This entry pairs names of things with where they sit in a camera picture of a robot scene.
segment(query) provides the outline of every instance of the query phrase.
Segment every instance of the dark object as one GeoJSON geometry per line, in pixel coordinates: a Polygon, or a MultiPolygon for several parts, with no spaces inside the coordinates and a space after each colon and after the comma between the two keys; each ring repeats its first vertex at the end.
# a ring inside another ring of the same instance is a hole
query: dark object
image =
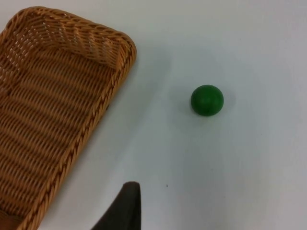
{"type": "Polygon", "coordinates": [[[213,85],[198,87],[191,96],[192,109],[201,116],[217,114],[224,105],[222,92],[213,85]]]}
{"type": "Polygon", "coordinates": [[[125,183],[112,205],[92,230],[141,230],[139,183],[125,183]]]}

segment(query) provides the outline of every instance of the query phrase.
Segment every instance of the woven basket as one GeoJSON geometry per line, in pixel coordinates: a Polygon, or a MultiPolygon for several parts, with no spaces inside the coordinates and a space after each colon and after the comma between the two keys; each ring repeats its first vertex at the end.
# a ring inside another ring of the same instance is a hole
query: woven basket
{"type": "Polygon", "coordinates": [[[36,230],[136,58],[125,34],[32,7],[0,34],[0,230],[36,230]]]}

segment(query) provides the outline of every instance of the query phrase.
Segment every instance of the black object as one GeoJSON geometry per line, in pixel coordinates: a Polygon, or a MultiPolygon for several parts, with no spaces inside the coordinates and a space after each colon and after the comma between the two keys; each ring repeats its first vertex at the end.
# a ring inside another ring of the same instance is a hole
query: black object
{"type": "Polygon", "coordinates": [[[127,182],[92,230],[141,230],[141,189],[127,182]]]}

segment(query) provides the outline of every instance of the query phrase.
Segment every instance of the ball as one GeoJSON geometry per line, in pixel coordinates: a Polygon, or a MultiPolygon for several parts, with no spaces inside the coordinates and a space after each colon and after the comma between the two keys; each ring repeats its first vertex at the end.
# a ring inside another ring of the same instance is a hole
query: ball
{"type": "Polygon", "coordinates": [[[213,85],[202,85],[191,96],[192,109],[201,116],[212,116],[224,105],[222,92],[213,85]]]}

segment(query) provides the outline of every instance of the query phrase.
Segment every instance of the wicker basket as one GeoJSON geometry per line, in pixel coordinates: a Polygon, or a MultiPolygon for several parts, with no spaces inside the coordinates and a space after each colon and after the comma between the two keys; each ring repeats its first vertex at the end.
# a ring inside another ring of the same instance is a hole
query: wicker basket
{"type": "Polygon", "coordinates": [[[125,34],[32,7],[0,34],[0,230],[36,230],[136,58],[125,34]]]}

